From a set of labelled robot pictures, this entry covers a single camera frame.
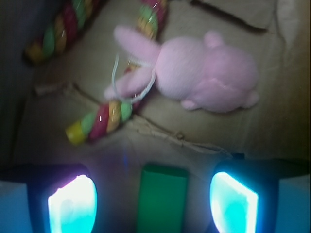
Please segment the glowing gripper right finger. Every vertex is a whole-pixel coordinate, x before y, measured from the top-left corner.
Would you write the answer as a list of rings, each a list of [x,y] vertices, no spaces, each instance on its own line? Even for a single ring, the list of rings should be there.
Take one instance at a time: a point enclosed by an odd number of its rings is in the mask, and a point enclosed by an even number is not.
[[[225,160],[214,169],[209,202],[220,233],[309,233],[309,160]]]

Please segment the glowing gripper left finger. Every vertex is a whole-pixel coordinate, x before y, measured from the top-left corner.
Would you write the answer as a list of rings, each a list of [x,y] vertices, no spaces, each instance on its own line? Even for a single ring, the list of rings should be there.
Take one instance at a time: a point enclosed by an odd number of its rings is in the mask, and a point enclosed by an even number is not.
[[[0,172],[2,233],[90,233],[97,189],[82,164],[18,165]]]

